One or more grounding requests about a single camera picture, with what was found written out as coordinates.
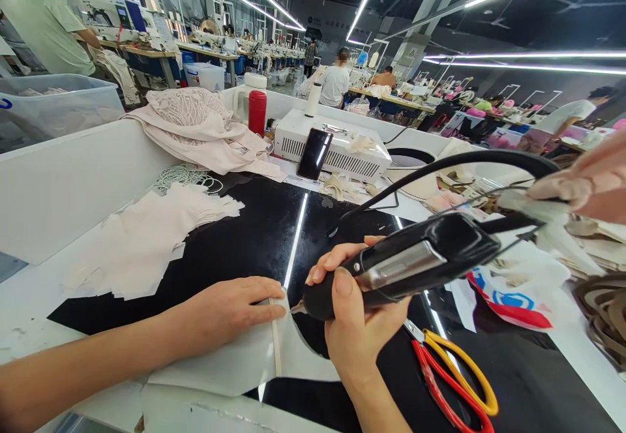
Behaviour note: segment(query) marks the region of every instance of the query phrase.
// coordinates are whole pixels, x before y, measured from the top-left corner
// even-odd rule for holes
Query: white t-shirt
[[[341,98],[350,87],[350,72],[347,68],[331,66],[321,75],[320,104],[339,107]]]
[[[567,119],[571,117],[579,117],[581,119],[585,119],[589,117],[595,109],[596,106],[590,101],[586,99],[577,100],[576,102],[572,102],[570,104],[564,105],[561,108],[558,108],[550,115],[545,117],[538,125],[535,125],[533,129],[555,134],[559,127]]]

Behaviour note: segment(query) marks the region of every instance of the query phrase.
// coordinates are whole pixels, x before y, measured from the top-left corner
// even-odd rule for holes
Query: fingernail
[[[339,267],[335,270],[335,290],[340,296],[350,296],[352,292],[352,280],[354,278],[348,270]]]
[[[321,280],[321,270],[320,269],[315,269],[315,273],[313,274],[313,281],[315,283],[319,283]]]

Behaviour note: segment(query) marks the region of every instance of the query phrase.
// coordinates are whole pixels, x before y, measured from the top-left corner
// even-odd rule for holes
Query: hand
[[[366,314],[363,294],[356,280],[344,268],[337,268],[345,259],[382,239],[383,236],[366,236],[363,244],[336,246],[320,258],[307,278],[306,284],[313,285],[323,281],[327,271],[335,271],[333,308],[336,319],[326,322],[325,335],[328,353],[344,383],[366,380],[378,372],[378,353],[406,320],[410,297]]]
[[[165,311],[162,326],[174,348],[174,358],[199,356],[215,350],[255,325],[280,319],[286,310],[255,305],[268,298],[283,299],[280,283],[249,276],[216,283],[184,303]]]

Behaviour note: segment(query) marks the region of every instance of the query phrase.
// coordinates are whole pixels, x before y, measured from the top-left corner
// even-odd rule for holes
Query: red thermos
[[[261,91],[250,92],[248,104],[248,128],[250,131],[265,136],[265,112],[267,111],[267,95]]]

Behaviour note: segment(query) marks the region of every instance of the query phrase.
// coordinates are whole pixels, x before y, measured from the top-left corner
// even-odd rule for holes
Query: scissors
[[[487,381],[487,378],[484,376],[483,372],[476,365],[476,363],[474,363],[469,355],[461,350],[456,344],[453,344],[449,340],[445,340],[436,333],[427,329],[424,329],[424,331],[419,330],[409,319],[404,322],[404,328],[407,329],[413,338],[411,344],[413,345],[413,349],[415,350],[415,354],[417,355],[419,364],[422,368],[422,373],[424,374],[426,384],[428,385],[428,390],[450,423],[452,423],[462,433],[477,433],[475,430],[468,427],[463,420],[459,418],[455,411],[452,410],[437,386],[432,369],[434,369],[437,374],[439,374],[443,380],[469,404],[472,410],[476,412],[483,426],[483,429],[480,430],[480,432],[494,433],[494,427],[489,419],[489,416],[493,417],[498,414],[498,400],[496,399],[496,395],[494,394],[494,390],[491,388],[489,381]],[[433,358],[430,352],[426,349],[424,343],[428,344],[441,357],[454,377],[450,376],[448,372],[435,361],[435,358]],[[442,346],[459,356],[459,358],[461,358],[463,362],[469,366],[483,388],[486,402],[483,402],[478,394],[471,388],[467,380],[463,377],[458,368],[454,365],[454,363],[452,363],[452,360],[450,360],[450,357],[443,350]]]

